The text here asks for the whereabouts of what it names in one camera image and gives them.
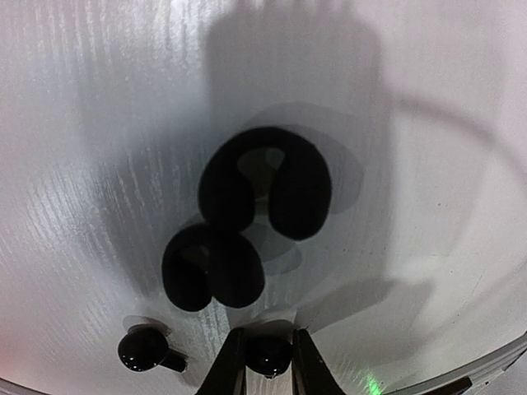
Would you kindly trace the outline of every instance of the large black u-shaped pillow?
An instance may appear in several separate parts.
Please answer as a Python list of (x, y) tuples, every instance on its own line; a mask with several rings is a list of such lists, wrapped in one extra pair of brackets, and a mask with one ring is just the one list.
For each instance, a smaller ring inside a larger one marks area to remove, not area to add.
[(284, 159), (268, 195), (271, 226), (294, 240), (315, 235), (328, 216), (331, 178), (324, 157), (305, 138), (280, 128), (256, 128), (225, 143), (208, 162), (199, 185), (199, 208), (213, 227), (240, 232), (254, 219), (255, 197), (238, 160), (257, 148), (276, 148)]

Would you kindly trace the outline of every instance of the glossy black sphere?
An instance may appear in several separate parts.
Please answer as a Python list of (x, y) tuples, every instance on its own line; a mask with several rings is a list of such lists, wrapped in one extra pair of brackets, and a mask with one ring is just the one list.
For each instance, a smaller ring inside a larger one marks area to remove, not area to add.
[(268, 379), (285, 373), (291, 358), (291, 344), (280, 337), (253, 337), (245, 344), (245, 364)]
[(117, 348), (121, 362), (134, 372), (155, 368), (166, 358), (168, 350), (165, 337), (154, 328), (130, 332)]

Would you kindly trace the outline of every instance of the u-shaped black object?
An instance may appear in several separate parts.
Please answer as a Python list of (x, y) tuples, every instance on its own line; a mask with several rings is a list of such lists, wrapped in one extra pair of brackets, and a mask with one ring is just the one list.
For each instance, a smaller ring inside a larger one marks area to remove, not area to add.
[(251, 224), (254, 191), (238, 170), (238, 160), (257, 148), (276, 148), (284, 154), (268, 196), (272, 227), (294, 240), (315, 235), (328, 216), (328, 166), (305, 138), (274, 127), (251, 129), (234, 136), (208, 162), (198, 194), (203, 217), (211, 226), (231, 232), (240, 232)]
[[(205, 263), (184, 256), (189, 248), (204, 248)], [(180, 309), (199, 311), (214, 296), (220, 303), (242, 308), (254, 303), (264, 290), (259, 256), (243, 236), (201, 224), (180, 231), (168, 243), (161, 263), (163, 286)]]

